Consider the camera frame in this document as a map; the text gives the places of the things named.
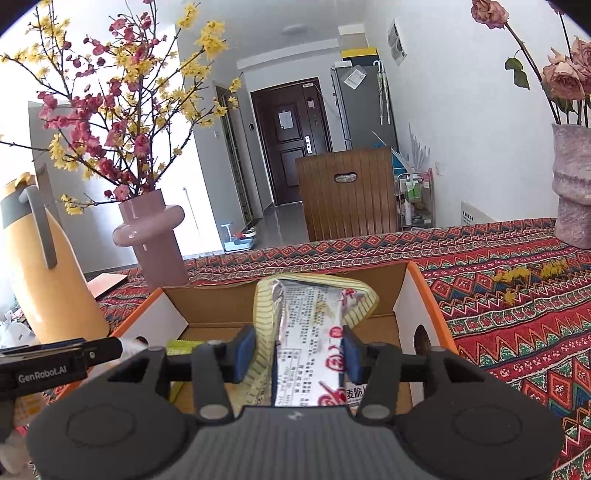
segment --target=door handle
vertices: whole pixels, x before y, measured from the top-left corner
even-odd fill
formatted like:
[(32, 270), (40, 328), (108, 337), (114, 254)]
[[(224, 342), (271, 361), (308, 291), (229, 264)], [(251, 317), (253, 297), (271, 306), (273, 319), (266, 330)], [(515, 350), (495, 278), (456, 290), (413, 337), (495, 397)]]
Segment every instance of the door handle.
[(310, 141), (310, 136), (306, 135), (306, 148), (308, 149), (308, 155), (312, 155), (312, 142)]

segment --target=wooden chair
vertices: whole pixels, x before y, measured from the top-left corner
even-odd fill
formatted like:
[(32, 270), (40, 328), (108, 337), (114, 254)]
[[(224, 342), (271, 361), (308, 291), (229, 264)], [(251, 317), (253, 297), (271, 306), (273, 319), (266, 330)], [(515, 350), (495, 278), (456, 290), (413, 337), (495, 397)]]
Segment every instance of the wooden chair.
[(310, 241), (396, 232), (389, 147), (298, 158)]

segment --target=orange thermos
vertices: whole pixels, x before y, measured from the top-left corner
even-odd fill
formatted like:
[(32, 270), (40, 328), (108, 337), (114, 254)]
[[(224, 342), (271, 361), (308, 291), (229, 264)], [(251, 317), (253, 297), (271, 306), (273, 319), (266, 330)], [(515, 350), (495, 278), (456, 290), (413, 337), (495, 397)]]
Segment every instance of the orange thermos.
[(0, 208), (12, 291), (39, 341), (106, 337), (109, 324), (64, 230), (44, 207), (35, 177), (27, 173), (8, 183)]

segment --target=pink ceramic vase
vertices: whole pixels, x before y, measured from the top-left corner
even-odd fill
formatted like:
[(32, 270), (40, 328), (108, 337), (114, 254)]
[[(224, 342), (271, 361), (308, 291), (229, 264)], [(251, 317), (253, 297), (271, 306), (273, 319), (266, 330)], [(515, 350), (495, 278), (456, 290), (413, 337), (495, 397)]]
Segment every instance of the pink ceramic vase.
[(553, 190), (560, 196), (556, 237), (573, 247), (591, 248), (591, 128), (554, 127)]
[(133, 247), (150, 291), (189, 282), (189, 274), (173, 229), (184, 219), (178, 205), (166, 206), (161, 190), (119, 205), (123, 223), (113, 231), (119, 247)]

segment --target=snack bag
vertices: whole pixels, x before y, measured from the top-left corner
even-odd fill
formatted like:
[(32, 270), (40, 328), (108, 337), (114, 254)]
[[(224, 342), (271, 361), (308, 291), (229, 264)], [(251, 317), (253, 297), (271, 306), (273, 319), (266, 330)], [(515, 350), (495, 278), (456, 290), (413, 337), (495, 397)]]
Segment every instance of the snack bag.
[(256, 288), (256, 352), (230, 400), (281, 407), (345, 405), (343, 325), (371, 315), (378, 296), (366, 284), (330, 275), (285, 274)]

